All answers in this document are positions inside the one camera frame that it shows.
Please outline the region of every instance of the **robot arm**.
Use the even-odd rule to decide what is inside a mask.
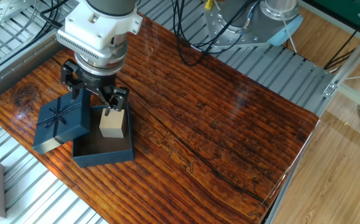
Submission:
[[[62,82],[74,98],[86,88],[109,109],[122,110],[129,90],[116,86],[116,74],[127,54],[127,33],[137,34],[141,22],[136,0],[81,0],[65,18],[57,40],[75,52],[76,62],[69,60],[62,67]]]

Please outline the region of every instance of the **wooden tabletop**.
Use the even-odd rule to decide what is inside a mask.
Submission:
[[[117,83],[131,90],[134,162],[81,169],[70,142],[32,150],[40,106],[68,92],[70,50],[0,96],[0,125],[109,223],[260,223],[318,118],[214,57],[184,65],[146,17],[128,42]]]

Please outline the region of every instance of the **blue box lid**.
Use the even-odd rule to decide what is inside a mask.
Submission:
[[[41,106],[33,149],[43,154],[89,133],[90,101],[91,93],[82,89],[75,100],[69,92]]]

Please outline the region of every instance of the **ribbon bow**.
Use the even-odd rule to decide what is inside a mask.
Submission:
[[[37,123],[37,125],[41,125],[41,124],[44,124],[44,127],[45,128],[49,128],[51,127],[51,125],[53,125],[54,123],[57,123],[57,122],[61,122],[62,124],[67,124],[67,121],[65,121],[62,116],[73,111],[74,109],[78,108],[79,106],[81,106],[81,103],[78,103],[74,106],[72,106],[70,108],[70,105],[75,101],[75,100],[71,100],[71,102],[69,104],[67,104],[66,106],[64,106],[62,108],[62,110],[60,110],[60,98],[58,98],[58,105],[57,105],[57,109],[55,108],[49,108],[48,110],[51,111],[51,113],[54,114],[53,117],[49,118],[49,119],[46,119],[44,121],[41,121],[39,123]]]

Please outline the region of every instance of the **blue gift box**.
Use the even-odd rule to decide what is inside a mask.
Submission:
[[[69,92],[40,107],[33,149],[44,154],[90,131],[91,93]]]
[[[126,103],[125,121],[128,125],[124,138],[104,138],[99,129],[99,121],[104,116],[105,106],[91,108],[90,133],[73,140],[72,158],[79,167],[98,166],[134,160],[131,114]]]

